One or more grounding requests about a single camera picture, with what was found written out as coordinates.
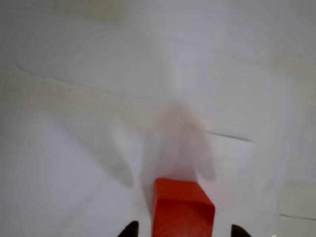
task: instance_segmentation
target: orange block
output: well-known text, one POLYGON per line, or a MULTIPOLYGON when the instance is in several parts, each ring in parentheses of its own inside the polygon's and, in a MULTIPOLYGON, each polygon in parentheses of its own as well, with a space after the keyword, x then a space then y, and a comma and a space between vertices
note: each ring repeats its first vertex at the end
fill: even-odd
POLYGON ((211 237, 215 206, 196 182, 157 179, 153 237, 211 237))

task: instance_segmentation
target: red cube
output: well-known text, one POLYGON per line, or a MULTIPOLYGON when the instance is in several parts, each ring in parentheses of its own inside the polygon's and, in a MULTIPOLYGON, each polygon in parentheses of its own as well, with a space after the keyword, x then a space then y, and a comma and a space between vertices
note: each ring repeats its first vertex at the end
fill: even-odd
POLYGON ((196 182, 156 179, 153 237, 211 237, 215 206, 196 182))

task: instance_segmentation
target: red block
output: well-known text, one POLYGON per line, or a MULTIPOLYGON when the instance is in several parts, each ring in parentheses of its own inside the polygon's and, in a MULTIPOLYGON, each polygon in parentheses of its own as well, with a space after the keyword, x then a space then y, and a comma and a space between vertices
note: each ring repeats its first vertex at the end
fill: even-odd
POLYGON ((155 181, 153 237, 211 237, 215 206, 195 182, 155 181))

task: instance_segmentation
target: white surface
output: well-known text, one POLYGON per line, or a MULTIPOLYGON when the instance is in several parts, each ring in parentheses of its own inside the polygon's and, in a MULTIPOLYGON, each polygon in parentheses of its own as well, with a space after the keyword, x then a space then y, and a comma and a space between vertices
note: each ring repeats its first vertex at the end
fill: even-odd
POLYGON ((255 235, 260 207, 253 202, 254 144, 216 135, 209 139, 216 175, 199 183, 216 207, 213 236, 230 236, 232 223, 255 235))
POLYGON ((306 183, 287 184, 280 202, 280 214, 316 219, 315 185, 306 183))
POLYGON ((313 237, 316 232, 316 221, 280 216, 279 237, 313 237))

